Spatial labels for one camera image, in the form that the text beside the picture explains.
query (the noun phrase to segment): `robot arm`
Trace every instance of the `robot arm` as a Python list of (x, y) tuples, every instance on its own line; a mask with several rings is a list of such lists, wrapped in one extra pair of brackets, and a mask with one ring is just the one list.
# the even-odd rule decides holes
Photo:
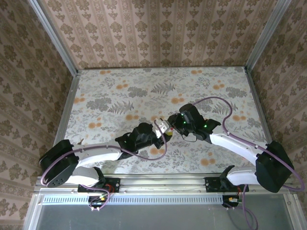
[[(222, 146), (249, 160), (253, 166), (227, 167), (220, 176), (221, 187), (230, 189), (241, 184), (260, 184), (271, 192), (278, 192), (290, 176), (291, 172), (282, 164), (258, 148), (251, 147), (243, 141), (237, 140), (222, 129), (219, 122), (212, 119), (205, 120), (192, 104), (186, 104), (179, 110), (180, 113), (171, 115), (167, 121), (156, 120), (157, 126), (140, 123), (131, 133), (116, 138), (108, 143), (94, 145), (71, 145), (63, 140), (48, 151), (41, 159), (43, 171), (51, 163), (69, 151), (76, 151), (59, 161), (45, 177), (47, 187), (56, 187), (65, 182), (92, 186), (101, 180), (101, 171), (98, 168), (86, 168), (90, 163), (99, 161), (116, 161), (131, 157), (128, 150), (136, 155), (138, 150), (154, 144), (158, 149), (163, 145), (162, 135), (166, 142), (171, 139), (168, 131), (175, 129), (179, 134), (188, 136), (192, 133), (197, 140)], [(252, 141), (256, 146), (266, 143)], [(267, 144), (267, 150), (281, 158), (293, 168), (283, 147), (272, 142)]]

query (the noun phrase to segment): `purple cable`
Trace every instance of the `purple cable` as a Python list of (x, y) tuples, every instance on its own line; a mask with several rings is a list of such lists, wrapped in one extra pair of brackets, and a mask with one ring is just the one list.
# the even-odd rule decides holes
[(247, 221), (249, 228), (252, 229), (252, 230), (257, 230), (257, 229), (258, 229), (258, 227), (259, 227), (258, 220), (257, 220), (255, 214), (254, 214), (250, 209), (248, 209), (247, 207), (244, 207), (244, 209), (243, 209), (243, 207), (239, 207), (239, 206), (237, 206), (237, 207), (232, 207), (232, 206), (230, 206), (230, 205), (227, 204), (227, 203), (224, 203), (224, 205), (228, 206), (229, 208), (245, 210), (245, 211), (243, 211), (244, 215), (246, 215), (246, 212), (248, 212), (248, 213), (252, 216), (252, 218), (255, 219), (255, 222), (256, 222), (256, 228), (255, 228), (255, 229), (252, 229), (252, 227), (249, 225), (249, 222)]
[(163, 158), (163, 157), (165, 156), (166, 152), (167, 152), (166, 139), (165, 139), (165, 137), (164, 137), (164, 135), (163, 135), (162, 130), (161, 130), (160, 127), (157, 125), (156, 121), (154, 121), (153, 123), (157, 126), (159, 132), (161, 133), (161, 137), (162, 137), (162, 140), (163, 140), (164, 145), (165, 145), (165, 151), (164, 151), (164, 153), (163, 153), (160, 157), (154, 158), (154, 159), (149, 159), (149, 158), (146, 158), (146, 157), (139, 156), (139, 155), (137, 155), (137, 154), (135, 154), (135, 153), (133, 153), (133, 152), (130, 152), (130, 151), (126, 150), (126, 149), (123, 149), (123, 148), (121, 148), (121, 147), (113, 146), (113, 145), (100, 145), (100, 146), (87, 147), (87, 148), (83, 148), (83, 149), (76, 149), (76, 150), (72, 150), (72, 151), (69, 151), (69, 152), (63, 154), (62, 156), (60, 156), (59, 158), (57, 158), (54, 162), (52, 162), (52, 163), (49, 165), (49, 167), (46, 168), (46, 170), (45, 170), (44, 173), (42, 174), (42, 177), (41, 177), (41, 179), (40, 179), (40, 183), (41, 183), (42, 185), (48, 185), (48, 184), (45, 183), (45, 181), (44, 181), (44, 179), (45, 179), (46, 175), (48, 174), (48, 172), (49, 172), (49, 171), (50, 171), (60, 160), (64, 159), (65, 157), (67, 157), (68, 155), (70, 155), (70, 154), (72, 154), (72, 153), (81, 152), (81, 151), (83, 151), (83, 150), (113, 148), (113, 149), (121, 150), (121, 151), (123, 151), (123, 152), (126, 152), (126, 153), (132, 155), (132, 156), (136, 156), (136, 157), (138, 157), (138, 158), (141, 158), (141, 159), (144, 159), (144, 160), (148, 160), (148, 161), (157, 161), (157, 160)]
[(250, 223), (249, 223), (249, 221), (248, 221), (248, 217), (247, 217), (247, 215), (246, 215), (247, 208), (245, 207), (245, 192), (246, 192), (246, 188), (247, 188), (247, 187), (248, 187), (248, 185), (246, 184), (246, 185), (244, 186), (244, 189), (243, 189), (243, 194), (242, 194), (242, 210), (243, 210), (243, 213), (244, 213), (244, 217), (245, 217), (246, 223), (248, 224), (249, 228), (250, 228), (251, 230), (257, 230), (257, 229), (258, 229), (258, 221), (257, 221), (257, 218), (256, 218), (255, 214), (252, 213), (252, 212), (249, 212), (249, 213), (252, 214), (252, 216), (253, 216), (253, 217), (255, 218), (255, 220), (256, 220), (256, 228), (255, 228), (255, 229), (253, 229), (252, 226), (250, 225)]
[[(264, 152), (268, 153), (271, 157), (275, 158), (279, 163), (281, 163), (281, 164), (282, 164), (283, 166), (285, 166), (291, 173), (293, 173), (293, 174), (298, 178), (298, 180), (299, 180), (300, 183), (301, 183), (301, 187), (300, 187), (300, 188), (293, 188), (293, 187), (289, 187), (289, 186), (286, 186), (286, 185), (283, 185), (283, 187), (284, 187), (284, 188), (287, 188), (287, 189), (289, 189), (289, 190), (296, 191), (296, 192), (304, 191), (304, 189), (305, 189), (305, 184), (304, 184), (302, 178), (298, 175), (298, 173), (297, 173), (293, 168), (291, 168), (291, 167), (290, 167), (287, 163), (285, 163), (282, 159), (280, 159), (279, 157), (275, 156), (273, 153), (271, 153), (270, 151), (266, 150), (265, 148), (263, 148), (263, 147), (261, 147), (261, 146), (257, 146), (256, 144), (254, 144), (254, 143), (252, 143), (252, 142), (250, 142), (250, 141), (248, 141), (248, 140), (244, 140), (244, 139), (242, 139), (242, 138), (240, 138), (240, 137), (237, 137), (237, 136), (231, 134), (231, 133), (227, 130), (227, 128), (226, 128), (226, 126), (225, 126), (225, 122), (226, 122), (226, 120), (231, 116), (232, 111), (233, 111), (233, 110), (232, 110), (232, 107), (231, 107), (231, 104), (230, 104), (227, 100), (225, 100), (224, 98), (215, 97), (215, 96), (212, 96), (212, 97), (205, 97), (205, 98), (203, 98), (203, 99), (201, 99), (201, 100), (199, 100), (199, 101), (193, 103), (193, 105), (196, 105), (196, 104), (198, 104), (198, 103), (200, 103), (200, 102), (202, 102), (202, 101), (208, 100), (208, 99), (219, 99), (219, 100), (222, 100), (223, 102), (225, 102), (225, 103), (229, 106), (230, 112), (229, 112), (229, 114), (223, 119), (223, 123), (222, 123), (222, 127), (223, 127), (225, 133), (228, 134), (228, 136), (230, 136), (230, 137), (232, 137), (232, 138), (234, 138), (234, 139), (237, 139), (238, 141), (240, 141), (240, 142), (242, 142), (242, 143), (245, 143), (245, 144), (250, 145), (250, 146), (252, 146), (252, 147), (258, 148), (258, 149), (260, 149), (261, 151), (264, 151)], [(256, 218), (256, 216), (254, 215), (254, 213), (252, 213), (251, 211), (249, 211), (250, 214), (252, 214), (252, 216), (253, 216), (253, 217), (255, 218), (255, 220), (256, 220), (257, 226), (256, 226), (255, 229), (253, 229), (253, 228), (251, 227), (251, 225), (250, 225), (250, 223), (249, 223), (249, 221), (248, 221), (248, 219), (247, 219), (247, 216), (246, 216), (246, 211), (247, 211), (247, 208), (245, 208), (245, 190), (246, 190), (246, 188), (247, 188), (247, 184), (244, 186), (243, 195), (242, 195), (242, 209), (243, 209), (243, 213), (244, 213), (245, 220), (246, 220), (246, 222), (247, 222), (249, 228), (250, 228), (251, 230), (257, 230), (257, 229), (258, 229), (258, 221), (257, 221), (257, 218)]]

